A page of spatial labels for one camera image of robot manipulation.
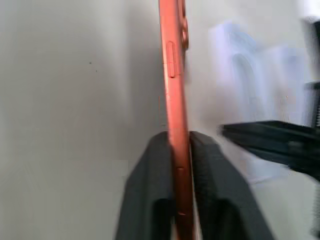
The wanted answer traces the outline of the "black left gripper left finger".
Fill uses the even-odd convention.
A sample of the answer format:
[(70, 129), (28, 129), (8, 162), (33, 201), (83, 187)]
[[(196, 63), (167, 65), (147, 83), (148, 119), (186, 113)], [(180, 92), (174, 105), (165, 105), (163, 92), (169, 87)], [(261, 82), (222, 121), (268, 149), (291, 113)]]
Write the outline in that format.
[(114, 238), (169, 240), (175, 203), (167, 132), (153, 136), (129, 174)]

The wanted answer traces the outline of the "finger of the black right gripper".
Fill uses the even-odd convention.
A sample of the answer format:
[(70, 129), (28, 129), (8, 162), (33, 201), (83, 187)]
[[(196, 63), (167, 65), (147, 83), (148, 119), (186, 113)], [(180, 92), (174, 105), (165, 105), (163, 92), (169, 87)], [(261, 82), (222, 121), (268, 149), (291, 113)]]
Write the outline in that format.
[(257, 157), (320, 180), (320, 148), (299, 141), (240, 136), (232, 142)]
[(304, 125), (268, 120), (224, 124), (220, 133), (241, 147), (277, 148), (281, 145), (320, 146), (320, 130)]

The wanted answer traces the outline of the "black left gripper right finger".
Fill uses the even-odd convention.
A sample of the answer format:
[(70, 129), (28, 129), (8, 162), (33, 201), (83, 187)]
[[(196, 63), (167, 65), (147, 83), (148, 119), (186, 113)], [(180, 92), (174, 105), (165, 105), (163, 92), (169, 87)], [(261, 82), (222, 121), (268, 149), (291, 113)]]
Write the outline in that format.
[(244, 176), (210, 136), (190, 132), (195, 200), (204, 240), (272, 240)]

